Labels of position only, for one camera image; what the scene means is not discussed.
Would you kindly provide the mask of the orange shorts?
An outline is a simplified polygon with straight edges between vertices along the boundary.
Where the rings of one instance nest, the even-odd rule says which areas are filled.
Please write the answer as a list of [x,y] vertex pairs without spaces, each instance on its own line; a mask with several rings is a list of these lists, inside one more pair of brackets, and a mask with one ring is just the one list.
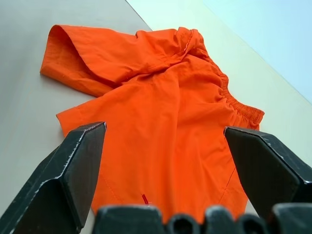
[[92,202],[144,204],[203,220],[221,205],[244,214],[247,195],[223,131],[258,130],[264,112],[240,103],[196,29],[138,31],[54,25],[41,74],[93,99],[57,114],[63,133],[107,125]]

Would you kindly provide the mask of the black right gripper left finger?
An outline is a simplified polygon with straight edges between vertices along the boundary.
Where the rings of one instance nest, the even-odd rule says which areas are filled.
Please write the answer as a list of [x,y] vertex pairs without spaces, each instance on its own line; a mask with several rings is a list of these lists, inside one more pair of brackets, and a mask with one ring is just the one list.
[[106,128],[96,122],[70,131],[0,217],[0,234],[80,234],[98,182]]

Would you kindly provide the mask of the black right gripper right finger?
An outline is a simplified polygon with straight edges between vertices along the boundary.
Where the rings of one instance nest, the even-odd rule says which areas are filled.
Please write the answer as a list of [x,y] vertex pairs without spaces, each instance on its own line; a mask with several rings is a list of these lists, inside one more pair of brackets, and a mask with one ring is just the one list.
[[312,167],[272,134],[226,127],[240,183],[257,214],[278,203],[312,203]]

